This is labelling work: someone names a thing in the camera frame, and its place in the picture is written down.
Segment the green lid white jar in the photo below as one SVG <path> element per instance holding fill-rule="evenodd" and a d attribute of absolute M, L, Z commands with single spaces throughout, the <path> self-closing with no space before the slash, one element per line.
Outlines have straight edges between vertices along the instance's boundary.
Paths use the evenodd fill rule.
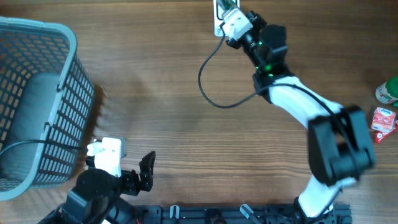
<path fill-rule="evenodd" d="M 397 76 L 392 77 L 377 87 L 375 96 L 383 104 L 393 104 L 397 101 Z"/>

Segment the pink tissue packet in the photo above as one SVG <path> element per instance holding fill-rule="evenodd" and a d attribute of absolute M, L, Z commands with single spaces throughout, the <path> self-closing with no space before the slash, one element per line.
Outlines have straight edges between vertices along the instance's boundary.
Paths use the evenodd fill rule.
<path fill-rule="evenodd" d="M 393 130 L 396 122 L 396 113 L 381 107 L 374 111 L 371 122 L 371 129 L 382 133 L 389 133 Z"/>

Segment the red coffee stick sachet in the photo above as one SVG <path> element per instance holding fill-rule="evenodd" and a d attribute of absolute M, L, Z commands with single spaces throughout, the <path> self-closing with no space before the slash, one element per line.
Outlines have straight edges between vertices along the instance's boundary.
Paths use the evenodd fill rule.
<path fill-rule="evenodd" d="M 393 129 L 387 133 L 384 132 L 376 132 L 375 133 L 375 143 L 380 144 L 385 138 L 390 136 L 391 134 L 394 134 L 397 131 L 397 123 L 394 125 Z"/>

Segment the green 3M gloves packet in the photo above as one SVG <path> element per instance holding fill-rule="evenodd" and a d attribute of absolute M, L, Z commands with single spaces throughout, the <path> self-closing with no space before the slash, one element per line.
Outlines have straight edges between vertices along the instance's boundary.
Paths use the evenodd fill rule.
<path fill-rule="evenodd" d="M 224 11 L 237 6 L 235 0 L 216 0 L 216 2 Z"/>

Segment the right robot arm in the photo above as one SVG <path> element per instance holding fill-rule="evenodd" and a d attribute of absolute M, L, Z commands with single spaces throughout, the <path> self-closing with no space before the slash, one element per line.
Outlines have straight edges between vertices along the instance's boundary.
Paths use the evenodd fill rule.
<path fill-rule="evenodd" d="M 227 44 L 242 48 L 256 68 L 256 94 L 282 108 L 308 131 L 308 163 L 312 176 L 296 199 L 303 222 L 328 214 L 343 187 L 359 180 L 374 167 L 376 156 L 365 112 L 344 107 L 302 84 L 285 62 L 287 31 L 269 25 L 258 14 L 239 8 L 225 10 L 220 29 Z"/>

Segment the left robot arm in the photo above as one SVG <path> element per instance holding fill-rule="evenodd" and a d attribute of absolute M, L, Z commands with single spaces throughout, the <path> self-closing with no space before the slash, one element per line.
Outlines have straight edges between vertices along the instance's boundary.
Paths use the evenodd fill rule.
<path fill-rule="evenodd" d="M 141 191 L 151 191 L 155 156 L 152 151 L 142 158 L 140 173 L 123 170 L 116 177 L 97 168 L 82 172 L 66 201 L 39 223 L 143 223 L 144 213 L 121 195 L 136 196 Z"/>

